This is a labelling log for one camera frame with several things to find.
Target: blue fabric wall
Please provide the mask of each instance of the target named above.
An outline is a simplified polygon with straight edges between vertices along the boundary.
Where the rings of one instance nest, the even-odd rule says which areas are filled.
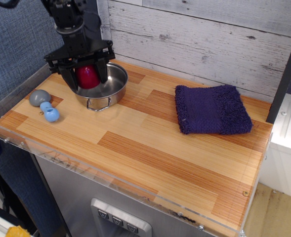
[[[41,0],[0,7],[0,100],[46,62],[44,55],[63,44]],[[43,237],[64,236],[50,198],[28,152],[2,144],[0,174],[21,199]]]
[[[44,55],[61,45],[41,0],[0,8],[0,100],[46,63]]]

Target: red cup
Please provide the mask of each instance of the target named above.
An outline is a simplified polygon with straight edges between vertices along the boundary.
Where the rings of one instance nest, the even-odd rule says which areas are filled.
[[[78,85],[83,89],[92,89],[100,84],[97,70],[93,65],[75,68]]]

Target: white appliance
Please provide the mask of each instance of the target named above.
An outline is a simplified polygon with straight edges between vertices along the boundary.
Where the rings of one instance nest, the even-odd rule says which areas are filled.
[[[291,95],[286,94],[272,130],[259,182],[291,196]]]

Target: purple washcloth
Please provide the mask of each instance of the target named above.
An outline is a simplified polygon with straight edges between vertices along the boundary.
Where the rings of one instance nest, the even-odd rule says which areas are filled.
[[[189,88],[178,85],[175,101],[182,133],[240,134],[252,129],[252,121],[235,86]]]

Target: metal bowl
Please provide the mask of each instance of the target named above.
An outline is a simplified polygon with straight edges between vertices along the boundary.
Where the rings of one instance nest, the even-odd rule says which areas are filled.
[[[79,87],[76,94],[78,100],[93,111],[102,111],[119,102],[125,95],[128,75],[123,67],[115,63],[107,63],[108,80],[92,89]]]

